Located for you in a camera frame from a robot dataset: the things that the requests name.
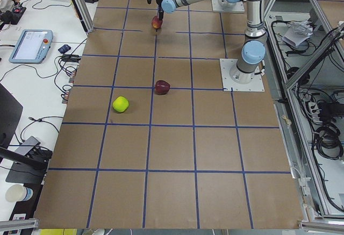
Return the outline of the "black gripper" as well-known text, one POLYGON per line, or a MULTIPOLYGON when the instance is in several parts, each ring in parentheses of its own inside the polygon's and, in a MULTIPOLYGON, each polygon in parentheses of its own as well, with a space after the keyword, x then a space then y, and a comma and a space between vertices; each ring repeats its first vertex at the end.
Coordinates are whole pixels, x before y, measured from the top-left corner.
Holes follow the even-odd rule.
POLYGON ((163 10, 163 8, 160 5, 158 6, 158 14, 159 15, 163 15, 164 14, 164 10, 163 10))

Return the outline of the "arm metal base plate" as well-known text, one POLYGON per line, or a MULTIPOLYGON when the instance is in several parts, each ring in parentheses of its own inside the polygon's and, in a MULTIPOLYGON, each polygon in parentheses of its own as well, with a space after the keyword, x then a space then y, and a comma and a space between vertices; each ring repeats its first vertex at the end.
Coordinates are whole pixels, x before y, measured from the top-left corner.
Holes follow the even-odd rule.
POLYGON ((264 92, 262 76, 265 65, 259 65, 253 73, 245 74, 237 70, 237 59, 220 59, 223 91, 264 92))
POLYGON ((227 0, 211 0, 213 12, 244 13, 245 8, 242 1, 230 3, 227 0))

